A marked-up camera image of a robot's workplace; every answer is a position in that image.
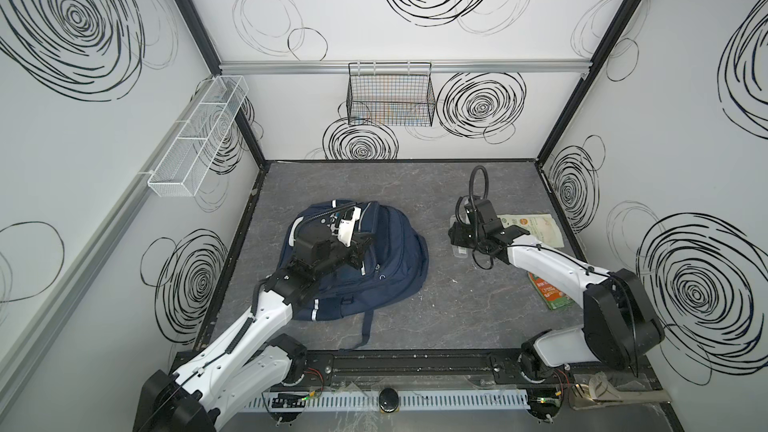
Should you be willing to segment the clear plastic stationery case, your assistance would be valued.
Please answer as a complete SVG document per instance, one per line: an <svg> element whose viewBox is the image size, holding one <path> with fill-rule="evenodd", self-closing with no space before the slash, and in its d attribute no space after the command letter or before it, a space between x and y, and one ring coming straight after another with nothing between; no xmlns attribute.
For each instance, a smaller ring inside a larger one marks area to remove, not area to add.
<svg viewBox="0 0 768 432"><path fill-rule="evenodd" d="M452 244L451 248L454 257L459 259L466 259L469 257L469 251L467 248L455 244Z"/></svg>

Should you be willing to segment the navy blue student backpack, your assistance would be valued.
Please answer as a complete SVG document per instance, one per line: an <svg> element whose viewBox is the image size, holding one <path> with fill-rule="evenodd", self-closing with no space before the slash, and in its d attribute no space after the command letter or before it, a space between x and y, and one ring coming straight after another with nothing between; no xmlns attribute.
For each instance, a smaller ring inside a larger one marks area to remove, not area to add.
<svg viewBox="0 0 768 432"><path fill-rule="evenodd" d="M418 292L426 281L429 252L426 240L411 225L406 215L377 201L345 199L311 205L297 215L282 246L279 266L292 254L293 230L303 220L319 219L337 237L338 221L346 209L358 206L362 213L355 231L375 235L360 269L342 266L326 276L316 296L305 306L296 306L293 318L305 322L327 322L360 315L360 341L352 349L368 344L376 310L400 302Z"/></svg>

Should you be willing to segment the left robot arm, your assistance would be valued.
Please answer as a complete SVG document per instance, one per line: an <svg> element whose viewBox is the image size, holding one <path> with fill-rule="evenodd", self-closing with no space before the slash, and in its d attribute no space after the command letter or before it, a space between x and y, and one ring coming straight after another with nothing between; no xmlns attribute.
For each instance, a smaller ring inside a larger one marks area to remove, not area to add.
<svg viewBox="0 0 768 432"><path fill-rule="evenodd" d="M216 431L251 398L303 377L305 348L279 331L302 309L318 306L324 279L343 266L360 269L374 241L352 202L298 222L288 263L254 290L251 306L224 334L175 371L143 384L136 431Z"/></svg>

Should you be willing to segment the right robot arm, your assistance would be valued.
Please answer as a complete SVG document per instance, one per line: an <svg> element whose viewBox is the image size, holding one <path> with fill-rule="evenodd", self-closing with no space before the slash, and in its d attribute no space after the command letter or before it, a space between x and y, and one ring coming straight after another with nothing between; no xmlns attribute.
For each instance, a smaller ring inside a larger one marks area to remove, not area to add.
<svg viewBox="0 0 768 432"><path fill-rule="evenodd" d="M505 226L488 199L460 197L448 236L473 255L529 272L564 293L582 310L582 323L542 332L520 346L519 368L542 383L566 364L599 362L614 370L632 369L665 340L662 321L640 279L631 271L611 271L546 245L526 229Z"/></svg>

